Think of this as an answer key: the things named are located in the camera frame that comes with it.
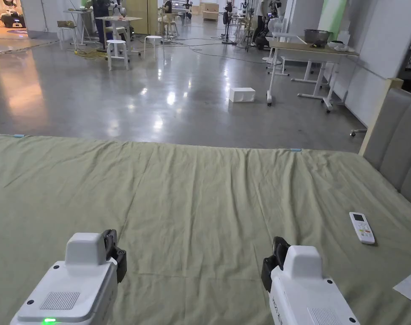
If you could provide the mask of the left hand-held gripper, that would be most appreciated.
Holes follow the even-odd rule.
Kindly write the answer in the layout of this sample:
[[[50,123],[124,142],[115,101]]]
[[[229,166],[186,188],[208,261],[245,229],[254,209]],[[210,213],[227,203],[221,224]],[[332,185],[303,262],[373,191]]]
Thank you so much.
[[[11,320],[12,325],[105,325],[127,272],[117,231],[75,233],[65,259],[51,266]]]

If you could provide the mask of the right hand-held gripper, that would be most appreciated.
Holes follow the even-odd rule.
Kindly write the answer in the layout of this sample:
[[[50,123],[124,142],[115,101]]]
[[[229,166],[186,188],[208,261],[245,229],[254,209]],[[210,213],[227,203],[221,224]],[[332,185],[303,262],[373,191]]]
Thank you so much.
[[[324,275],[322,258],[313,246],[290,245],[274,237],[272,254],[263,259],[261,281],[276,325],[359,323],[336,283]]]

